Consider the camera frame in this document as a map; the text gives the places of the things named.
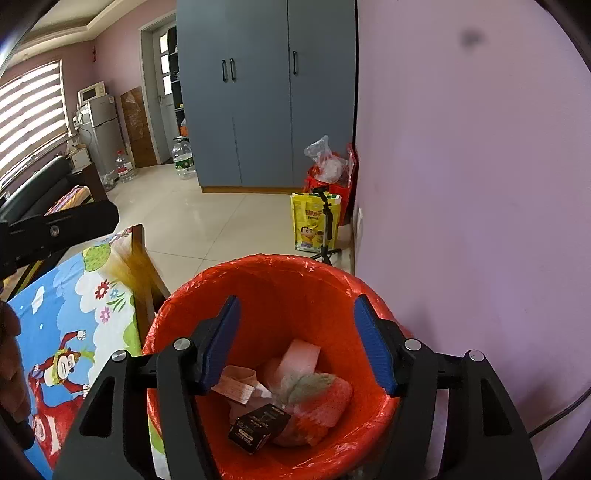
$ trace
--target yellow shopping bag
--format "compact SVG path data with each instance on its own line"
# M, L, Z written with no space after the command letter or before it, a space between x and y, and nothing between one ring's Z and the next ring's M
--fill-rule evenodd
M340 196L327 194L326 197L333 214L332 239L328 242L328 247L334 248L339 229ZM297 250L320 252L324 237L323 206L324 203L318 195L310 193L293 193L291 195L291 218Z

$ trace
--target floor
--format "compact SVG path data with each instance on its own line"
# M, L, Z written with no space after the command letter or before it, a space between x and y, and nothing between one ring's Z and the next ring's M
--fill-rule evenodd
M146 167L108 193L119 209L117 231L142 223L145 246L172 292L197 273L247 255L305 255L294 249L290 196L207 193L180 180L173 165ZM333 265L350 272L349 228L339 229ZM86 248L78 245L65 258Z

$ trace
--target white door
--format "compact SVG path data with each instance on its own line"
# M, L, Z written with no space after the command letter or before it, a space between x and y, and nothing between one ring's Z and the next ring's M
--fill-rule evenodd
M175 25L175 23L172 23L154 32L156 84L158 86L158 100L160 101L160 109L162 110L162 122L164 124L169 153L174 145L174 137L179 135L171 84L171 82L176 80L171 77L171 73L175 72L170 72L170 66L168 65L168 29Z

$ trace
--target black box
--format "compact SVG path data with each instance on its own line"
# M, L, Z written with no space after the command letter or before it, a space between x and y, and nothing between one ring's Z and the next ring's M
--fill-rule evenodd
M251 455L275 438L290 421L291 415L268 403L242 417L230 429L228 438Z

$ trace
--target metal screw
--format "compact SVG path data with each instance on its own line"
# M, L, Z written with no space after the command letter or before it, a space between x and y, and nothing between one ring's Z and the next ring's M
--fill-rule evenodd
M475 362L482 362L484 360L484 353L482 353L480 350L470 350L468 356Z
M127 352L125 350L117 350L111 355L111 360L114 362L122 362L127 357Z
M419 342L416 338L409 338L406 342L404 342L404 347L406 350L416 352L417 350L421 349L421 342Z
M191 340L188 338L179 338L173 343L173 346L177 350L186 350L191 346Z

